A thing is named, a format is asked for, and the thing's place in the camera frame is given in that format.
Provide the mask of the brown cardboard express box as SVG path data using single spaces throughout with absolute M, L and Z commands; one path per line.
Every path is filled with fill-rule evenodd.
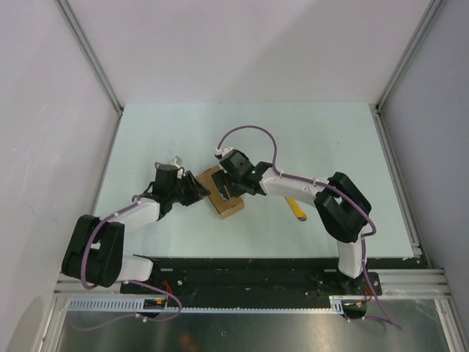
M 222 168 L 218 165 L 213 166 L 199 174 L 196 178 L 205 188 L 210 190 L 211 195 L 208 196 L 208 199 L 210 204 L 214 207 L 215 212 L 221 219 L 226 219 L 241 211 L 245 207 L 245 204 L 241 197 L 231 198 L 230 200 L 221 199 L 212 179 L 212 174 L 217 172 L 219 169 Z

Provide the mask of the yellow utility knife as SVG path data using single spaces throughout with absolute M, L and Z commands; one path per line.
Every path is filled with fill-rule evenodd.
M 308 216 L 303 212 L 299 204 L 293 198 L 286 197 L 285 200 L 298 221 L 306 221 L 308 219 Z

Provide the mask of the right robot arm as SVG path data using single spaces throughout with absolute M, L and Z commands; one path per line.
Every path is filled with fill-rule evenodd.
M 232 147 L 217 149 L 221 170 L 213 180 L 224 199 L 244 194 L 291 198 L 316 209 L 322 224 L 337 242 L 337 279 L 346 294 L 355 294 L 365 282 L 366 253 L 361 242 L 374 235 L 369 218 L 372 206 L 344 173 L 328 179 L 314 179 L 279 172 L 272 163 L 253 165 L 241 151 Z

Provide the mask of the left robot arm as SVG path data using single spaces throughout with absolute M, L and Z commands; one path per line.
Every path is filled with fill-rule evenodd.
M 155 179 L 126 207 L 100 218 L 82 215 L 75 223 L 62 261 L 62 274 L 79 279 L 87 290 L 136 281 L 146 293 L 154 293 L 162 276 L 153 261 L 124 254 L 125 236 L 161 220 L 173 204 L 190 206 L 210 195 L 191 172 L 176 161 L 156 163 Z

